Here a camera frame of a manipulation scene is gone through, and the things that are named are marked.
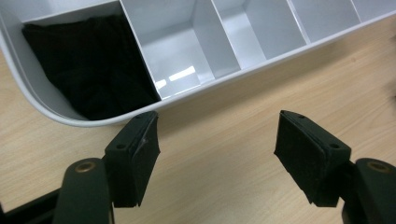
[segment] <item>table surface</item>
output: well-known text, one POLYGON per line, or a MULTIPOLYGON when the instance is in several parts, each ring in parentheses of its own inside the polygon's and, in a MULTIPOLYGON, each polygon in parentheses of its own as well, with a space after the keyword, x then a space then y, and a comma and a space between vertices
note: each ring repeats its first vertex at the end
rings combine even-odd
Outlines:
MULTIPOLYGON (((304 114, 396 165, 396 17, 160 110, 162 153, 140 208, 116 223, 342 223, 317 208, 274 155, 279 111, 304 114)), ((6 211, 61 186, 68 165, 104 155, 122 125, 76 128, 23 97, 0 53, 0 202, 6 211)))

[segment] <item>black cloth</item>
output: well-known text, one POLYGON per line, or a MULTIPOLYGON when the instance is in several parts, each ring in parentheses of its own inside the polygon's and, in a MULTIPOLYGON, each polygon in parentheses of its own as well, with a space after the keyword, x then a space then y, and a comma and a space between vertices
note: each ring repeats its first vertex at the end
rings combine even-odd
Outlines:
POLYGON ((123 16, 26 24, 22 33, 48 80, 87 119, 113 118, 158 101, 123 16))

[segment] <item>plastic tray compartment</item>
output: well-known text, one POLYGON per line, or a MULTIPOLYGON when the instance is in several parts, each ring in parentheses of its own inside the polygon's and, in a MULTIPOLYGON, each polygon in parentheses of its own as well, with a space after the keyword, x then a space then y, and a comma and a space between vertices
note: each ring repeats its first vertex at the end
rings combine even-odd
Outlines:
POLYGON ((122 7, 118 1, 74 1, 64 0, 2 0, 0 25, 3 40, 12 60, 9 62, 21 90, 29 101, 50 118, 61 117, 69 124, 81 125, 87 120, 77 113, 68 100, 47 79, 44 71, 22 35, 25 23, 40 25, 84 21, 91 17, 120 15, 122 7))
POLYGON ((214 0, 242 68, 306 44, 286 0, 214 0))
POLYGON ((353 0, 361 21, 381 17, 395 10, 396 0, 353 0))
POLYGON ((121 0, 162 99, 240 70, 210 0, 121 0))
POLYGON ((288 0, 310 42, 361 23, 351 0, 288 0))

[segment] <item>black fabric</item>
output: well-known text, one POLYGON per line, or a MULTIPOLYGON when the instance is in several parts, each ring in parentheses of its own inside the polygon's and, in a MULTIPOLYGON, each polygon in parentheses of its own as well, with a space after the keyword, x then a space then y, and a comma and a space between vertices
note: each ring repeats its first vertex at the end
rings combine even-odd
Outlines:
POLYGON ((158 101, 123 16, 26 24, 22 33, 49 81, 87 119, 116 117, 158 101))

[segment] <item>white plastic organizer tray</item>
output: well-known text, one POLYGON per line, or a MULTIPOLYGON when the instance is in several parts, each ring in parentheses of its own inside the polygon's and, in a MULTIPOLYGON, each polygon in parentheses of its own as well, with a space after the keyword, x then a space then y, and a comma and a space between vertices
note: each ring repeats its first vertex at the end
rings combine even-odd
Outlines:
POLYGON ((1 0, 0 46, 37 110, 64 124, 93 127, 170 105, 394 13, 396 0, 1 0), (122 13, 161 101, 87 120, 47 80, 21 28, 122 13))

